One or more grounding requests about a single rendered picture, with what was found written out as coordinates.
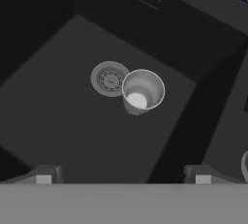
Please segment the grey round sink drain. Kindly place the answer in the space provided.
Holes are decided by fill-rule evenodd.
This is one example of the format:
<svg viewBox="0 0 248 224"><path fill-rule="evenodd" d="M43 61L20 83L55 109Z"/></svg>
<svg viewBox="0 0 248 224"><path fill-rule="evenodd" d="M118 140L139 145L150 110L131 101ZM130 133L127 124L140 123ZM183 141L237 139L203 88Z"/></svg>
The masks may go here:
<svg viewBox="0 0 248 224"><path fill-rule="evenodd" d="M91 85L103 96L118 97L122 95L122 82L129 73L129 69L119 62L104 61L93 68Z"/></svg>

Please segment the dark grey double sink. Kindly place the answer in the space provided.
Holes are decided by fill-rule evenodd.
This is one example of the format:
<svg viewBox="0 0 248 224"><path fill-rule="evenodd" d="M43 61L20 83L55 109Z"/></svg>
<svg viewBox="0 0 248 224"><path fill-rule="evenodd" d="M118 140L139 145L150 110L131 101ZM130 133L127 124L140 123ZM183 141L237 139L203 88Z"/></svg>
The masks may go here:
<svg viewBox="0 0 248 224"><path fill-rule="evenodd" d="M69 183L177 183L202 161L248 36L181 0L0 0L0 145ZM113 60L167 93L129 114L90 76Z"/></svg>

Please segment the pale grey round object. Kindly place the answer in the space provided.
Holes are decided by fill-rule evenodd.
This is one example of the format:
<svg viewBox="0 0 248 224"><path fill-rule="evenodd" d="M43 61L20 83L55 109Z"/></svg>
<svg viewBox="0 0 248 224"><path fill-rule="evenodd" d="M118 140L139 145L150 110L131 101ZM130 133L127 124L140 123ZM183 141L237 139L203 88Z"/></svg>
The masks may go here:
<svg viewBox="0 0 248 224"><path fill-rule="evenodd" d="M242 155L240 164L245 182L248 183L248 150Z"/></svg>

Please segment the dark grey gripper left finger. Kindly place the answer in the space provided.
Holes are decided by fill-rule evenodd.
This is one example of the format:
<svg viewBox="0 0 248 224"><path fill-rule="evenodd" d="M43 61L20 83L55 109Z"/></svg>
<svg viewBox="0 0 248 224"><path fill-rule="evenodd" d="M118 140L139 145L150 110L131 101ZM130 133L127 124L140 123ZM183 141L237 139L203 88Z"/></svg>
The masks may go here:
<svg viewBox="0 0 248 224"><path fill-rule="evenodd" d="M56 165L40 165L23 176L7 180L8 183L24 184L56 184L63 182L63 167Z"/></svg>

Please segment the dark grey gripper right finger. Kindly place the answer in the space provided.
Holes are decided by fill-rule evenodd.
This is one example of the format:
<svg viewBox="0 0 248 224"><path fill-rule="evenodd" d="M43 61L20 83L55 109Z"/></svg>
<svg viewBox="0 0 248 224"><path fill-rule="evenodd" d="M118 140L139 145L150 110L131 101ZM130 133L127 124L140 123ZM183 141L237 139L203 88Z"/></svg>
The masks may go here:
<svg viewBox="0 0 248 224"><path fill-rule="evenodd" d="M241 180L221 175L207 165L187 165L184 167L184 182L192 184L230 184Z"/></svg>

